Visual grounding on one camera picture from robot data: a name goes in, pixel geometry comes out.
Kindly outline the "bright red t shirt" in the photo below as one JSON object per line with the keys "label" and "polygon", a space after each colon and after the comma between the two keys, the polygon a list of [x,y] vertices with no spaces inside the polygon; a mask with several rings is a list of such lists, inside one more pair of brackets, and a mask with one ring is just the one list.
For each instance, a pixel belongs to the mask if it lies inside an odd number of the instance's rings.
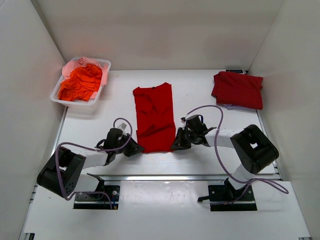
{"label": "bright red t shirt", "polygon": [[170,152],[176,138],[172,85],[137,87],[133,91],[137,143],[144,153]]}

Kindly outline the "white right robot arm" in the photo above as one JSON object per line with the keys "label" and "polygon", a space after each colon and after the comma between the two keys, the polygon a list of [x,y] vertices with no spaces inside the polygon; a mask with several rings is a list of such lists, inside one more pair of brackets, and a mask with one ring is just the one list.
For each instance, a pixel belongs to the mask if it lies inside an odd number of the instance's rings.
{"label": "white right robot arm", "polygon": [[171,151],[188,150],[192,145],[203,145],[234,149],[240,165],[224,181],[225,187],[235,195],[244,189],[254,177],[279,157],[278,149],[254,124],[243,129],[230,130],[217,127],[208,128],[202,115],[193,115],[183,120],[184,127],[170,147]]}

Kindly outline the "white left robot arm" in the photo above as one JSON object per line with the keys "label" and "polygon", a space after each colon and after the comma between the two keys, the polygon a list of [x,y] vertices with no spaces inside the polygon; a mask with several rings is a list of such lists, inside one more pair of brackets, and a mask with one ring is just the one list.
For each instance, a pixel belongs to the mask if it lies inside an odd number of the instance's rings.
{"label": "white left robot arm", "polygon": [[82,171],[107,166],[119,154],[132,157],[145,150],[132,138],[132,132],[126,133],[126,126],[122,123],[111,128],[95,148],[61,143],[38,174],[36,183],[66,200],[75,194],[108,198],[104,180],[91,173],[82,174]]}

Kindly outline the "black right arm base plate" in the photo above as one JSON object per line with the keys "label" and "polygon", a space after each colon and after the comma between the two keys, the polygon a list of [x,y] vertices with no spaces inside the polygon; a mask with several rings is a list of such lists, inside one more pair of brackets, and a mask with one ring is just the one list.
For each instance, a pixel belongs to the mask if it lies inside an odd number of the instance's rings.
{"label": "black right arm base plate", "polygon": [[251,185],[234,190],[230,183],[208,185],[208,194],[200,196],[198,203],[209,200],[211,212],[257,211],[254,191]]}

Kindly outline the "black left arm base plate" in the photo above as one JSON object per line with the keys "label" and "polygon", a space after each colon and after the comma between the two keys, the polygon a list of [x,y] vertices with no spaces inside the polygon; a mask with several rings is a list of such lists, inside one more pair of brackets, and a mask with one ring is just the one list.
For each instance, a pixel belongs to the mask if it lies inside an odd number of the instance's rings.
{"label": "black left arm base plate", "polygon": [[101,176],[81,175],[74,189],[73,208],[76,210],[118,210],[121,182]]}

